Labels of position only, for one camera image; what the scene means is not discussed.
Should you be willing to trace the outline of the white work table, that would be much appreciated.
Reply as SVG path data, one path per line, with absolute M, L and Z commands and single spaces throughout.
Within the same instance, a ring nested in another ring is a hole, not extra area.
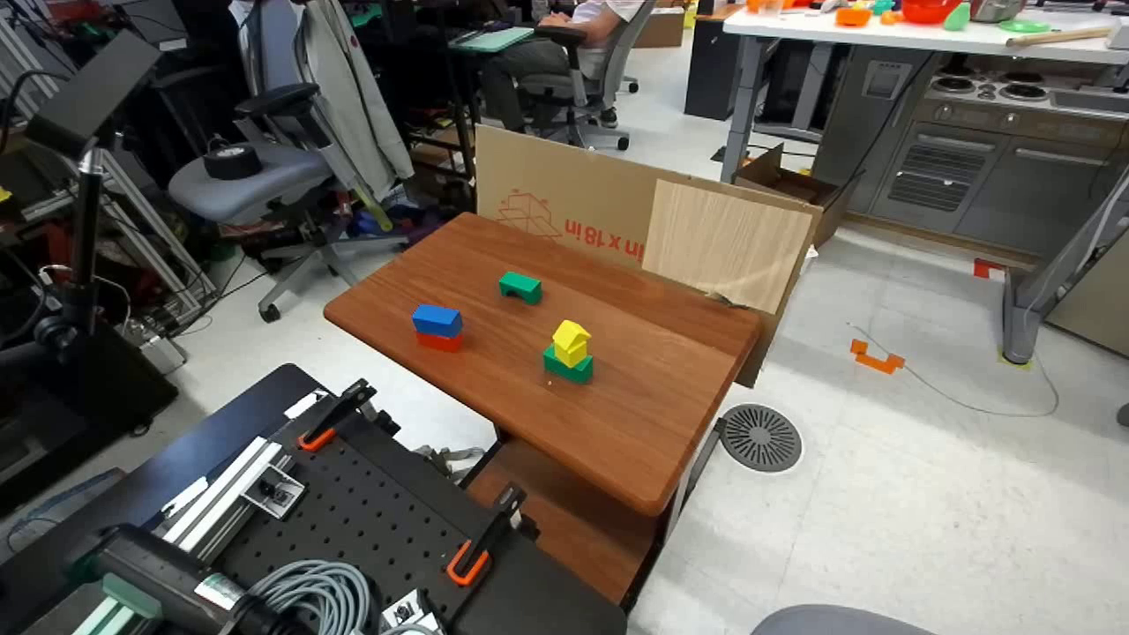
M 739 38 L 739 85 L 734 117 L 726 127 L 721 180 L 729 183 L 744 162 L 748 139 L 756 129 L 756 101 L 761 93 L 764 56 L 776 41 L 813 45 L 860 45 L 877 54 L 921 54 L 921 68 L 942 54 L 993 56 L 993 61 L 1040 61 L 1040 63 L 1088 63 L 1088 68 L 1129 68 L 1129 16 L 1078 16 L 1023 12 L 1023 22 L 1047 22 L 1040 35 L 1009 35 L 999 26 L 966 26 L 947 30 L 937 26 L 877 26 L 840 27 L 821 12 L 752 13 L 739 8 L 724 30 Z M 1088 275 L 1095 259 L 1124 234 L 1129 169 L 1095 206 L 1084 226 L 1030 275 L 1011 275 L 999 308 L 999 351 L 1023 368 L 1035 361 L 1037 327 L 1051 317 L 1062 297 Z

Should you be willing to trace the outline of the orange black clamp front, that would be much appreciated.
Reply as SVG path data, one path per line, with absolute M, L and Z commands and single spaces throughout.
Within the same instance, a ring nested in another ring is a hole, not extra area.
M 499 502 L 493 516 L 485 534 L 458 543 L 458 551 L 443 566 L 443 577 L 456 589 L 472 589 L 493 566 L 493 551 L 512 536 L 525 528 L 525 489 L 507 482 Z

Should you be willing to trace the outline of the orange black clamp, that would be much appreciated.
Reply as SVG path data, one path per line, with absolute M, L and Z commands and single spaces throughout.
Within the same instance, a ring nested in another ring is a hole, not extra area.
M 376 388 L 374 388 L 371 380 L 362 380 L 362 376 L 353 380 L 353 386 L 340 395 L 340 403 L 335 403 L 309 430 L 302 430 L 302 434 L 298 436 L 298 447 L 308 451 L 308 456 L 315 456 L 315 451 L 322 451 L 323 443 L 331 443 L 335 434 L 340 434 L 340 423 L 342 423 L 346 416 L 353 416 L 360 404 L 366 404 L 374 395 L 376 395 Z
M 493 516 L 485 534 L 458 543 L 458 551 L 443 566 L 443 577 L 456 589 L 472 589 L 493 566 L 493 551 L 512 536 L 525 528 L 525 489 L 507 482 L 499 502 Z

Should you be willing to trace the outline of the grey office chair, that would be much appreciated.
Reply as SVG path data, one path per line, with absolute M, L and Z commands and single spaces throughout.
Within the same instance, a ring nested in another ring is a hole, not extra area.
M 154 82 L 191 143 L 166 193 L 274 270 L 258 317 L 280 322 L 308 266 L 358 282 L 340 253 L 358 216 L 407 248 L 387 206 L 416 169 L 340 0 L 224 0 L 224 16 L 233 63 Z

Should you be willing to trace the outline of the grey toy kitchen cabinet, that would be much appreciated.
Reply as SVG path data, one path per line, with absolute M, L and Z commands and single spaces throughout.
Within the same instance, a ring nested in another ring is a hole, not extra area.
M 1091 63 L 849 48 L 816 176 L 855 219 L 1051 259 L 1129 160 L 1129 87 Z

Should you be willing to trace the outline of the yellow building block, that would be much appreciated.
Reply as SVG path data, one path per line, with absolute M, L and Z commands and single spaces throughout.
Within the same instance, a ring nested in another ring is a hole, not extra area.
M 549 346 L 566 368 L 579 368 L 590 356 L 590 330 L 579 322 L 561 322 Z

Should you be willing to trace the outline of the seated person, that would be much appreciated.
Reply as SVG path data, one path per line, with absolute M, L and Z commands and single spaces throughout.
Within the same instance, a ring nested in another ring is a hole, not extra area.
M 579 38 L 579 68 L 595 69 L 613 30 L 640 13 L 643 0 L 579 0 L 568 13 L 549 12 L 539 16 L 542 27 L 566 27 Z M 488 100 L 488 114 L 500 119 L 507 129 L 525 127 L 525 109 L 519 100 L 519 85 L 534 73 L 572 73 L 568 45 L 549 38 L 525 38 L 490 56 L 479 68 L 479 87 Z

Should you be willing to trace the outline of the silver aluminium rail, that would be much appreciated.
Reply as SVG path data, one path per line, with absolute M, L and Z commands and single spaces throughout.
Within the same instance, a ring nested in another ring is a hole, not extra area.
M 224 516 L 242 498 L 242 489 L 274 462 L 280 440 L 253 436 L 207 489 L 164 534 L 166 543 L 195 551 Z

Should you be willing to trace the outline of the black perforated mounting board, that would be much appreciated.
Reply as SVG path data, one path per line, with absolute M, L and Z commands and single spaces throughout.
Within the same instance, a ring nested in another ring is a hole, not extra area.
M 285 410 L 322 390 L 308 369 L 281 362 L 233 403 L 195 423 L 88 509 L 49 528 L 0 567 L 0 635 L 20 635 L 71 589 L 71 566 L 119 521 L 146 526 L 196 476 L 220 476 L 253 436 L 274 436 L 308 482 L 281 520 L 252 520 L 224 551 L 220 567 L 242 587 L 301 558 L 358 566 L 376 598 L 420 589 L 453 635 L 623 635 L 623 609 L 549 562 L 528 536 L 490 551 L 472 589 L 449 582 L 453 554 L 490 526 L 490 516 L 423 458 L 400 447 L 376 423 L 346 423 L 319 456 L 293 447 L 301 426 L 323 411 L 319 400 L 301 421 Z

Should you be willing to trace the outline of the red building block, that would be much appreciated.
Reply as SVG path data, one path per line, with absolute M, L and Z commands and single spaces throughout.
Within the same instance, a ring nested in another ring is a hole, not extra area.
M 416 342 L 423 348 L 442 348 L 442 351 L 462 351 L 462 346 L 465 346 L 462 334 L 429 334 L 429 330 L 416 330 Z

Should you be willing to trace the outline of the green building block rear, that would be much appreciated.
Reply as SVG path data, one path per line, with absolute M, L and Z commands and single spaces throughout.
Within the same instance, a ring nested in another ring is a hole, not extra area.
M 499 279 L 500 297 L 514 297 L 523 303 L 539 303 L 542 299 L 542 282 L 523 270 L 503 270 Z

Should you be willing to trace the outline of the cardboard box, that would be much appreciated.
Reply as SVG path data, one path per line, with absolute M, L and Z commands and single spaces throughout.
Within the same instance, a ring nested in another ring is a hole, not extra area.
M 764 317 L 739 369 L 752 386 L 821 208 L 761 183 L 721 183 L 630 160 L 476 127 L 476 213 L 583 253 L 690 284 Z

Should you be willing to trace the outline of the wooden table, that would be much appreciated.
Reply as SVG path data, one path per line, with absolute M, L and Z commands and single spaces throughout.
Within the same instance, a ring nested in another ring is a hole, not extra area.
M 714 411 L 764 340 L 752 310 L 462 216 L 323 317 L 500 430 L 470 494 L 514 482 L 539 547 L 628 603 Z

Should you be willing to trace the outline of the blue building block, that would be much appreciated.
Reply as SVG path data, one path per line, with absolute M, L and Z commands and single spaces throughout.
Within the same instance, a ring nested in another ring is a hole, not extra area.
M 443 334 L 456 340 L 462 330 L 462 315 L 442 303 L 420 303 L 414 310 L 414 327 L 423 334 Z

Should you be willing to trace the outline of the orange black clamp rear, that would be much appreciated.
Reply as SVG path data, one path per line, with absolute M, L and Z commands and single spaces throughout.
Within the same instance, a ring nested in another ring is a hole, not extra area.
M 302 430 L 302 434 L 298 436 L 298 447 L 308 451 L 308 456 L 315 456 L 315 451 L 322 451 L 323 443 L 331 443 L 335 434 L 340 434 L 340 423 L 342 423 L 346 416 L 353 416 L 360 404 L 366 404 L 374 395 L 376 395 L 376 388 L 374 388 L 371 380 L 362 380 L 362 376 L 353 380 L 353 386 L 340 395 L 340 403 L 335 403 L 309 430 Z

